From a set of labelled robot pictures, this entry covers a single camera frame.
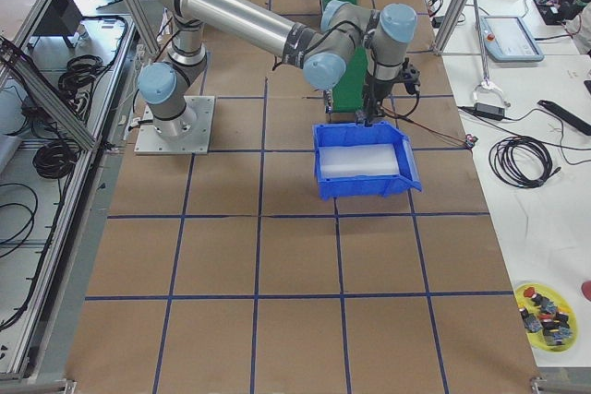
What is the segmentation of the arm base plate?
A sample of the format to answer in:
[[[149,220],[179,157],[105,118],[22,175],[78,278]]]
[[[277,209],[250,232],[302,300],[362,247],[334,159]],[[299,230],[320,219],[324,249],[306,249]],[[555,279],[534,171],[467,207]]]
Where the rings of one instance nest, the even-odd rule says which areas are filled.
[[[186,109],[175,120],[163,121],[153,117],[146,106],[135,144],[138,155],[205,155],[209,151],[214,116],[214,96],[185,96]]]

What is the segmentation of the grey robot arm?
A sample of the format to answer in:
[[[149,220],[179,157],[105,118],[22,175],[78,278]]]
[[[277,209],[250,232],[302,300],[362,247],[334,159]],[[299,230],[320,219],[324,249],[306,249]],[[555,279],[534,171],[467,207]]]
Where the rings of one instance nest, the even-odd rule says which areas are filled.
[[[416,11],[404,4],[382,10],[331,0],[319,30],[284,18],[248,0],[158,0],[174,15],[180,32],[208,24],[273,54],[285,65],[302,69],[317,90],[332,90],[345,74],[357,49],[368,55],[359,121],[370,125],[386,115],[383,100],[394,85],[419,93],[419,72],[406,52],[413,40]]]

